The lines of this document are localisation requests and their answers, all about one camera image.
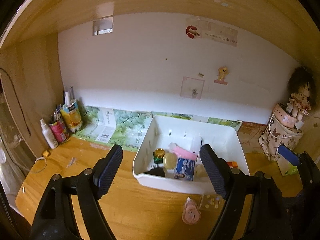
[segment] canvas bag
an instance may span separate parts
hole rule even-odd
[[[266,129],[259,138],[259,143],[267,159],[273,162],[280,158],[280,154],[278,153],[278,146],[280,144],[284,144],[290,150],[294,150],[302,135],[303,131],[283,126],[278,119],[272,115]]]

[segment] pink box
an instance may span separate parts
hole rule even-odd
[[[285,110],[286,108],[287,106],[278,103],[276,104],[272,112],[283,126],[293,128],[297,122],[297,119],[294,118],[291,114],[287,113]]]

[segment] small sticker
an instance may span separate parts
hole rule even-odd
[[[96,141],[108,143],[114,131],[115,131],[114,128],[106,126],[104,130],[98,135],[98,137],[96,138]]]
[[[197,32],[197,27],[194,27],[193,25],[190,25],[186,28],[186,34],[189,38],[197,38],[200,37],[200,34]]]
[[[222,84],[222,85],[228,85],[228,82],[224,81],[226,75],[229,74],[228,68],[227,67],[220,67],[218,69],[218,71],[219,71],[218,79],[215,79],[214,83],[218,83],[218,84]]]
[[[197,122],[208,122],[209,117],[194,115],[194,116],[191,118],[191,120],[197,121]]]

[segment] metal screw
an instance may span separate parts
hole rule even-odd
[[[267,173],[263,174],[263,176],[264,176],[266,179],[271,179],[271,178],[272,178],[271,175],[269,175],[269,174],[267,174]]]
[[[53,179],[53,180],[58,180],[58,179],[60,179],[60,175],[59,175],[59,174],[54,174],[54,175],[52,176],[52,179]]]
[[[239,173],[240,173],[240,170],[239,170],[238,168],[232,168],[232,169],[231,169],[231,172],[232,172],[233,174],[239,174]]]
[[[84,171],[83,171],[83,173],[85,174],[85,175],[90,175],[91,173],[92,173],[92,169],[85,169]]]

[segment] pink sponge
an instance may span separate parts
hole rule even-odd
[[[197,156],[198,156],[197,154],[188,152],[187,150],[177,146],[175,143],[170,143],[169,149],[172,153],[175,153],[178,156],[178,158],[184,158],[184,159],[193,160],[193,161],[197,160]]]

